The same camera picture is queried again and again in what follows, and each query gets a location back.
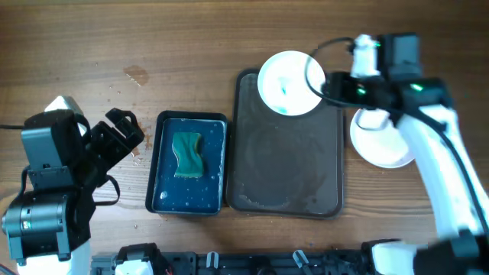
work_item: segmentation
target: wood grain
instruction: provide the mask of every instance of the wood grain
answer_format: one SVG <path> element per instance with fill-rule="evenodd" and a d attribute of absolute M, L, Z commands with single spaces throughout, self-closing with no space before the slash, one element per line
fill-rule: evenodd
<path fill-rule="evenodd" d="M 163 110 L 221 112 L 231 119 L 235 78 L 282 50 L 309 52 L 323 40 L 360 33 L 416 31 L 427 76 L 446 80 L 461 132 L 481 182 L 489 179 L 489 18 L 483 1 L 160 1 L 0 7 L 0 123 L 21 124 L 58 95 L 71 95 L 91 125 L 112 107 L 131 109 L 145 127 L 139 155 L 110 174 L 121 201 L 97 209 L 92 252 L 156 242 L 162 251 L 322 250 L 357 248 L 376 238 L 426 243 L 436 236 L 432 210 L 414 164 L 382 170 L 345 149 L 345 208 L 335 220 L 247 215 L 159 216 L 144 209 L 157 115 Z M 326 69 L 348 69 L 330 50 Z M 147 73 L 139 86 L 124 69 Z M 355 110 L 348 111 L 348 121 Z M 0 212 L 27 164 L 18 131 L 0 130 Z M 107 185 L 96 199 L 115 197 Z M 0 261 L 8 259 L 0 238 Z"/>

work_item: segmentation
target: green cloth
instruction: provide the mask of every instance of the green cloth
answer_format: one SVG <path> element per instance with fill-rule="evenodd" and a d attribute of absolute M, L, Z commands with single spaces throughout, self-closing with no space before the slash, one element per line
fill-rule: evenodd
<path fill-rule="evenodd" d="M 204 164 L 197 146 L 202 136 L 199 133 L 178 132 L 173 135 L 173 152 L 178 163 L 175 176 L 200 178 L 204 174 Z"/>

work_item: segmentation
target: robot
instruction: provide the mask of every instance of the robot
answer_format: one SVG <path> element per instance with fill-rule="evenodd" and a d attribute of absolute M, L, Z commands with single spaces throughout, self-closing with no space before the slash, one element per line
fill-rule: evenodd
<path fill-rule="evenodd" d="M 489 199 L 465 150 L 444 82 L 423 78 L 419 38 L 412 33 L 374 39 L 364 34 L 356 39 L 341 37 L 320 44 L 310 55 L 313 58 L 323 47 L 340 42 L 347 43 L 353 55 L 351 72 L 327 73 L 326 83 L 317 91 L 307 79 L 307 63 L 308 87 L 339 108 L 379 108 L 389 113 L 388 119 L 416 158 L 439 242 L 428 247 L 377 240 L 363 243 L 359 251 L 233 256 L 247 267 L 240 273 L 489 273 Z M 30 166 L 22 172 L 21 191 L 2 218 L 10 255 L 20 274 L 89 272 L 89 220 L 96 206 L 117 202 L 94 202 L 92 193 L 111 181 L 119 195 L 117 182 L 107 171 L 144 138 L 131 112 L 114 108 L 106 116 L 124 136 L 104 122 L 90 129 L 82 115 L 70 110 L 45 112 L 25 122 L 21 138 Z M 84 135 L 78 124 L 86 129 Z M 27 176 L 33 183 L 32 192 L 25 192 Z M 231 273 L 219 265 L 229 259 L 226 255 L 175 255 L 160 253 L 155 244 L 123 247 L 111 257 L 94 257 L 91 272 Z M 181 257 L 189 259 L 185 267 L 176 262 Z M 277 259 L 282 264 L 286 260 L 295 263 L 294 270 L 278 268 Z M 315 263 L 323 267 L 318 269 Z"/>

